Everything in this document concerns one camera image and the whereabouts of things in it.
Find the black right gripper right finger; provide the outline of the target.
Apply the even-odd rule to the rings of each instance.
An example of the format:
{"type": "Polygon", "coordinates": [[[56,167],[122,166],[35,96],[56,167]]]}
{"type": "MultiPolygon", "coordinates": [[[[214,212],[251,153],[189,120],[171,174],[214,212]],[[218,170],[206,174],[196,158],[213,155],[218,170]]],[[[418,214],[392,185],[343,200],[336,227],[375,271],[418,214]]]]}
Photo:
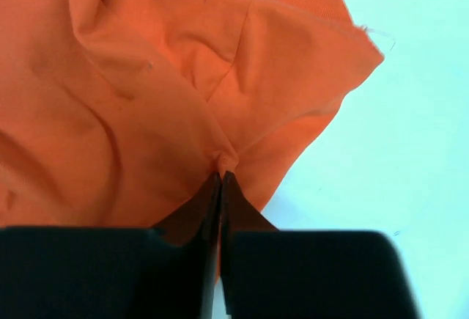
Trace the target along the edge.
{"type": "Polygon", "coordinates": [[[399,256],[375,231],[282,231],[221,187],[221,280],[232,318],[412,318],[399,256]]]}

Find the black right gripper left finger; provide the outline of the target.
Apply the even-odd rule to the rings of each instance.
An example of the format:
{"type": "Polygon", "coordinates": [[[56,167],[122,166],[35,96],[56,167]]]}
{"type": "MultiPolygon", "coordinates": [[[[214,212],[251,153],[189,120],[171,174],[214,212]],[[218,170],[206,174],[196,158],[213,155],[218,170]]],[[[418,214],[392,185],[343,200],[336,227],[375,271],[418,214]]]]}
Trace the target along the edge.
{"type": "Polygon", "coordinates": [[[221,178],[147,228],[5,227],[3,318],[210,318],[221,178]]]}

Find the orange t-shirt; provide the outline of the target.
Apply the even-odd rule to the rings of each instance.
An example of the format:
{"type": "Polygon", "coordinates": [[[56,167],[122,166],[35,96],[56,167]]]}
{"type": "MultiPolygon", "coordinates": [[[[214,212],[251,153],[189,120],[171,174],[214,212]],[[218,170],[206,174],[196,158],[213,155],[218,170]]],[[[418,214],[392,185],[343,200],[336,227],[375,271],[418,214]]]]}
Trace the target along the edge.
{"type": "Polygon", "coordinates": [[[261,210],[382,61],[344,0],[1,0],[1,225],[261,210]]]}

